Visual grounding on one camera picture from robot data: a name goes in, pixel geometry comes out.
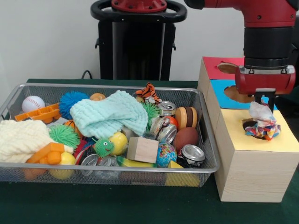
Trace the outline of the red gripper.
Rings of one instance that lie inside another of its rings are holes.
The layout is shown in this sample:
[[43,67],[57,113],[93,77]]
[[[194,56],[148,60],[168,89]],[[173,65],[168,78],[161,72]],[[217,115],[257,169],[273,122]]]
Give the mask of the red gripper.
[[294,66],[285,69],[258,70],[239,66],[235,72],[235,84],[240,94],[254,95],[255,102],[262,104],[262,93],[268,93],[268,107],[273,112],[275,95],[289,94],[295,85]]

